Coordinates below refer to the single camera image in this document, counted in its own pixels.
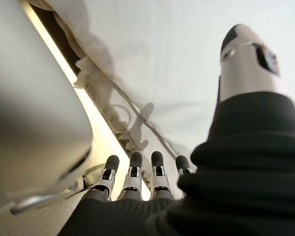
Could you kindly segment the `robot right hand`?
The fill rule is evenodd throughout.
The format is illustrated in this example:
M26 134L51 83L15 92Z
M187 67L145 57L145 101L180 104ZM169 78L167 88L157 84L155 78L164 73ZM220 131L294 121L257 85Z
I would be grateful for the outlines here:
M128 187L107 201L90 189L62 236L295 236L295 106L277 57L246 25L233 26L220 54L221 74L207 141L177 160L174 200L166 186L144 202Z

